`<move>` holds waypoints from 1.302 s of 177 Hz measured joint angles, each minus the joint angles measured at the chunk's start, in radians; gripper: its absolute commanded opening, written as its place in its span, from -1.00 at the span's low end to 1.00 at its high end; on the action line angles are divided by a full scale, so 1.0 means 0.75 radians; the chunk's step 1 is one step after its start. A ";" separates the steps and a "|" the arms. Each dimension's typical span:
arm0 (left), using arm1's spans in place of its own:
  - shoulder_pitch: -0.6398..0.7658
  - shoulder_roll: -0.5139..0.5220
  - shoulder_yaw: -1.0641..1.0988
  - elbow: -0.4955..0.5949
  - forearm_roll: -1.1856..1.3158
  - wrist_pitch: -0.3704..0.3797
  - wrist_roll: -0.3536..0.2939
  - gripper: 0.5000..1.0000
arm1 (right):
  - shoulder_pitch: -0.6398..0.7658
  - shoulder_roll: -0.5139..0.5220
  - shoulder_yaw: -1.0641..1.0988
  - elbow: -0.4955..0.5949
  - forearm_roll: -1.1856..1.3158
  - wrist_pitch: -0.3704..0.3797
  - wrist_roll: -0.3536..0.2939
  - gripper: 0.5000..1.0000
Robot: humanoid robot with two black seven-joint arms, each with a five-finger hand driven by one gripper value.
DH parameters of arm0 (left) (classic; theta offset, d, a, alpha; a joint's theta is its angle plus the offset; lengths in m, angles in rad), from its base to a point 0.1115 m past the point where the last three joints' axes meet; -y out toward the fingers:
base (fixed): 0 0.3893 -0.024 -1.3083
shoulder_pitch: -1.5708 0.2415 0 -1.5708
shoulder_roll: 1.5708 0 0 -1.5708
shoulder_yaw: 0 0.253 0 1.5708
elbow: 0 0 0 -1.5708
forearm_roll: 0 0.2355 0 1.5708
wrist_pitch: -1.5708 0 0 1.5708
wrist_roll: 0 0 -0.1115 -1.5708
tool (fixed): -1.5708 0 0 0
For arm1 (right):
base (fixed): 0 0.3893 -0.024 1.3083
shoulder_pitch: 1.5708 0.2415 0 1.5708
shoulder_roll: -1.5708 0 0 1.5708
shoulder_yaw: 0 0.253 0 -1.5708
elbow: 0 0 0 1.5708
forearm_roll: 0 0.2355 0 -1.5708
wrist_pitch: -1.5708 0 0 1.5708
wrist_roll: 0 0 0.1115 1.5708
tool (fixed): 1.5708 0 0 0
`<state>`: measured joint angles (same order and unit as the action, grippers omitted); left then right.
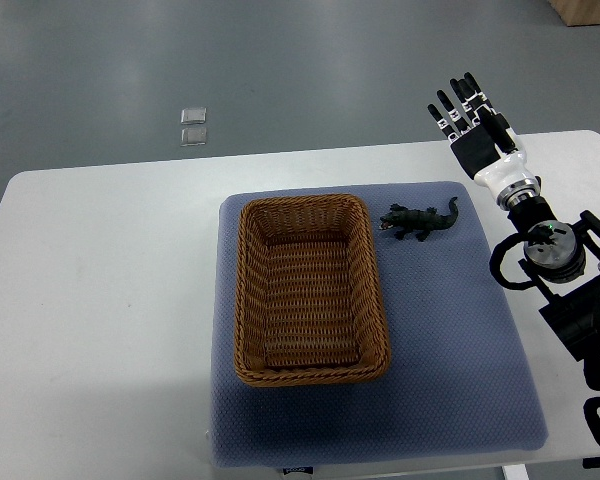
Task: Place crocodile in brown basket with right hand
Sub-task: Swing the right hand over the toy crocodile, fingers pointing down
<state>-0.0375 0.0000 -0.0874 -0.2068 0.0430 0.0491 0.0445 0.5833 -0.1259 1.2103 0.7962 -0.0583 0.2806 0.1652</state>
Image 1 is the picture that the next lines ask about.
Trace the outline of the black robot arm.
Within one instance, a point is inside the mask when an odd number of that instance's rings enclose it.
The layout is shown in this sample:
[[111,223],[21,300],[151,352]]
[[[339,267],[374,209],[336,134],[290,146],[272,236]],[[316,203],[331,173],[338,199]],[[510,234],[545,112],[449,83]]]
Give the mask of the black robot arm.
[[540,291],[540,315],[600,391],[600,219],[585,210],[575,223],[560,222],[541,196],[506,210],[516,232],[494,248],[491,275],[508,290]]

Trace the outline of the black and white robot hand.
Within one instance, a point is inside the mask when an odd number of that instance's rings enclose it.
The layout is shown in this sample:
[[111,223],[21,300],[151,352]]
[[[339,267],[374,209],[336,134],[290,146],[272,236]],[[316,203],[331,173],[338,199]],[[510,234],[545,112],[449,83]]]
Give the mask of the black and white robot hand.
[[465,174],[503,210],[538,197],[540,181],[526,167],[525,148],[473,74],[451,79],[450,87],[455,97],[439,90],[427,110]]

